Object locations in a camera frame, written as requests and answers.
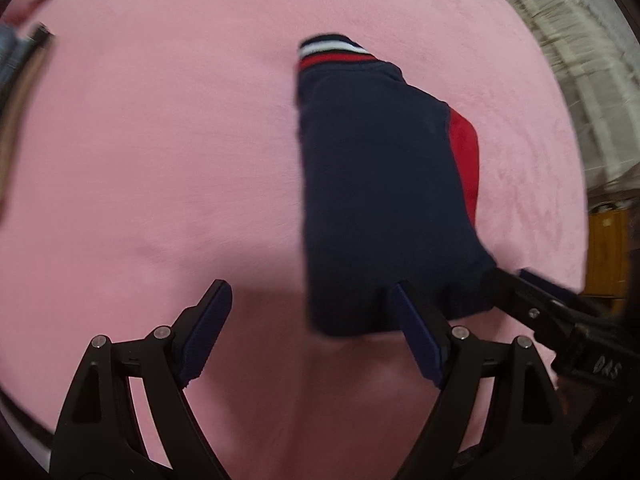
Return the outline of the red and navy sweater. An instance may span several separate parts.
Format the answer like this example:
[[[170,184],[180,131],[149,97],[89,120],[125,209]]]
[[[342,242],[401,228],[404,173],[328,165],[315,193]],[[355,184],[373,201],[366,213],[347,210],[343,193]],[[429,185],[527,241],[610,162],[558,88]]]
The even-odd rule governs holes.
[[[346,36],[306,39],[298,56],[311,324],[396,330],[387,298],[403,281],[450,320],[487,311],[480,282],[496,264],[474,224],[472,125]]]

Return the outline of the wooden bedside cabinet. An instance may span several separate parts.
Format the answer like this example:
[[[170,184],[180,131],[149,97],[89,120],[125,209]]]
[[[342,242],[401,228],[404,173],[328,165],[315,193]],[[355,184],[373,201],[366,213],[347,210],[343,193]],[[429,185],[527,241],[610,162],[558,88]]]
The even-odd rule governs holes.
[[[631,252],[639,245],[638,200],[600,203],[589,211],[585,287],[582,294],[613,316],[628,301]]]

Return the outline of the pink bed blanket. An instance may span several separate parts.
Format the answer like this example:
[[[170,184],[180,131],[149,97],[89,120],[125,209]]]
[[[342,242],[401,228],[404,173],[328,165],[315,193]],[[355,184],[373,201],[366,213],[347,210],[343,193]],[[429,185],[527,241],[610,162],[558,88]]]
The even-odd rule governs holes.
[[[480,139],[478,234],[578,290],[582,162],[506,0],[49,0],[55,43],[1,221],[1,382],[46,426],[90,339],[137,339],[217,278],[233,309],[186,395],[235,479],[388,479],[436,399],[404,338],[305,320],[298,44],[338,32]]]

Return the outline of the white lace curtain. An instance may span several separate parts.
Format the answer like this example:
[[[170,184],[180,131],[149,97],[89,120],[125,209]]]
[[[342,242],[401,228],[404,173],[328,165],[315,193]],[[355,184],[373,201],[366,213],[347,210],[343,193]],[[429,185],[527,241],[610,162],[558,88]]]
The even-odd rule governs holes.
[[[589,195],[639,187],[639,44],[615,0],[506,0],[564,96]]]

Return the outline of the blue grey folded cloth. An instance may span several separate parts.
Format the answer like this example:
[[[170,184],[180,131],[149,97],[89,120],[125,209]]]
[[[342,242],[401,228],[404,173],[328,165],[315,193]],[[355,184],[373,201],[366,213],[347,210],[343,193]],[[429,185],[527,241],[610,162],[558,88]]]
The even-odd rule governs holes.
[[[18,84],[37,53],[50,47],[55,36],[46,25],[38,24],[26,37],[18,36],[17,29],[1,25],[1,115],[17,92]]]

